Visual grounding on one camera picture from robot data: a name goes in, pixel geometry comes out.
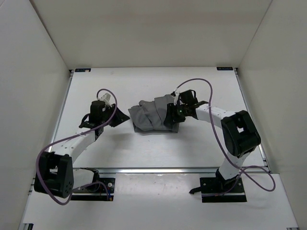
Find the grey pleated skirt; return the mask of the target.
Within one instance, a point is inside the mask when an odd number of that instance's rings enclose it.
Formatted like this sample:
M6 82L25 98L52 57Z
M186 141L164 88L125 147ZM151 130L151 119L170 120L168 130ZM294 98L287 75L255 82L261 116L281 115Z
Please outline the grey pleated skirt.
M139 101L128 109L132 119L135 132L174 132L179 130L179 124L165 126L164 121L167 114L167 105L174 102L174 97L166 94L162 97L156 97L153 101Z

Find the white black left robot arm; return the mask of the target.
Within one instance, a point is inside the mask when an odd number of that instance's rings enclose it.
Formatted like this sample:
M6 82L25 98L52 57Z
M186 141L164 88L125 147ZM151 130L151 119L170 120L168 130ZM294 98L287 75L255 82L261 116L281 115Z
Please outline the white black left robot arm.
M104 132L104 127L117 127L129 120L117 105L106 100L91 103L90 112L79 125L79 131L72 137L57 141L56 151L42 151L36 159L34 190L49 195L52 199L71 197L73 190L86 187L94 191L100 186L98 172L92 168L81 168L74 173L76 159Z

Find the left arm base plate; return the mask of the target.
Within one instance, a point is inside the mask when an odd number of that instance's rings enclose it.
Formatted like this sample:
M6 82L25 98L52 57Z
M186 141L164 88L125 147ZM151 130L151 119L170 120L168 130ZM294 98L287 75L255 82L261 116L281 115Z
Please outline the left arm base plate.
M72 201L106 201L112 202L114 200L114 192L116 179L114 177L100 177L99 181L102 182L107 190L101 184L96 184L92 188L83 188L71 197Z

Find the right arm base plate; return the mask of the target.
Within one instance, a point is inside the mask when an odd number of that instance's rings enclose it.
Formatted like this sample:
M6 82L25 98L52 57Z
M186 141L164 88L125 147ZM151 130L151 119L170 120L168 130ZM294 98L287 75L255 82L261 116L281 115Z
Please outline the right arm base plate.
M231 182L226 188L215 177L201 177L200 186L189 191L190 194L201 193L203 203L244 203L247 202L242 179Z

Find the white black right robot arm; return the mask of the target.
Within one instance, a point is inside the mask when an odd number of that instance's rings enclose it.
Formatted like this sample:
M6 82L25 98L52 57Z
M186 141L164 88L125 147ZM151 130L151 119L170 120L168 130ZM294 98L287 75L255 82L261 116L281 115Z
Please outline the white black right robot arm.
M240 169L247 156L261 143L260 135L245 110L227 111L214 107L210 102L199 101L194 90L182 93L172 92L174 100L167 104L164 125L171 127L185 122L186 117L219 127L223 132L224 161L217 169L212 182L213 192L222 194L230 191L236 184Z

